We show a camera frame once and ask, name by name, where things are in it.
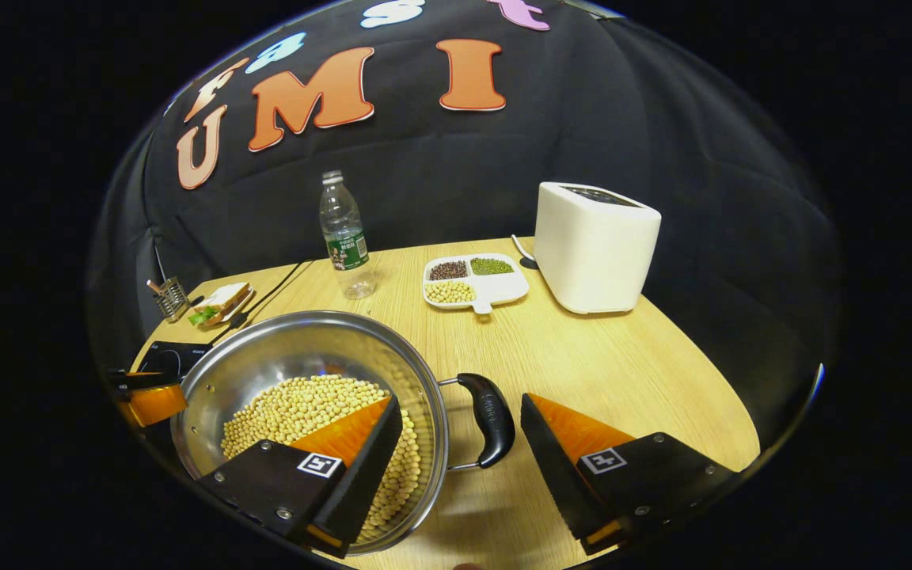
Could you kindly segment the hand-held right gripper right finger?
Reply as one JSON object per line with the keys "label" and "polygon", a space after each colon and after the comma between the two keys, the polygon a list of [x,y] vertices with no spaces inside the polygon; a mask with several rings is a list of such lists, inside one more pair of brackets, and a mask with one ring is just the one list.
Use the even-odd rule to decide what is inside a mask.
{"label": "hand-held right gripper right finger", "polygon": [[739,476],[668,433],[632,436],[535,393],[522,396],[521,428],[587,555],[651,542],[709,507]]}

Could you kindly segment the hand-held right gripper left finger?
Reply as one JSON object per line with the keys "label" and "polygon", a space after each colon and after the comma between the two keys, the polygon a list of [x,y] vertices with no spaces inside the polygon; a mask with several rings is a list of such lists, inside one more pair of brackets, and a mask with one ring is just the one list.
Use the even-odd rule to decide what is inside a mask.
{"label": "hand-held right gripper left finger", "polygon": [[402,429],[401,408],[387,396],[290,445],[257,441],[196,482],[268,533],[344,558]]}

